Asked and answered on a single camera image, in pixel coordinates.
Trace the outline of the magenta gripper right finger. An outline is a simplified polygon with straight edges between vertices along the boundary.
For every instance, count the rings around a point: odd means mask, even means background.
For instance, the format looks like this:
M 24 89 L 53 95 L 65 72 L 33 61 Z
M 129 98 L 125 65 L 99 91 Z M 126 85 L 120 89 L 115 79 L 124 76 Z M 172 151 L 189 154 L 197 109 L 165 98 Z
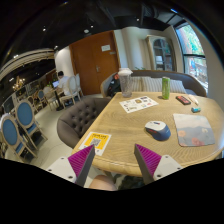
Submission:
M 152 183 L 154 181 L 153 175 L 159 165 L 161 156 L 139 144 L 135 145 L 134 155 L 140 167 L 144 183 Z

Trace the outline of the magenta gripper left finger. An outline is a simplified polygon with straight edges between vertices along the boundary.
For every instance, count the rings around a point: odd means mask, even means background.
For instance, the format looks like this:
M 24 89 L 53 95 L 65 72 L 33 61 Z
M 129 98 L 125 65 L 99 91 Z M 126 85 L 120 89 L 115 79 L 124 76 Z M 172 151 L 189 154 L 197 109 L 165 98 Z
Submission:
M 95 147 L 90 145 L 82 150 L 79 150 L 68 158 L 68 161 L 76 174 L 75 183 L 78 186 L 84 186 L 94 156 Z

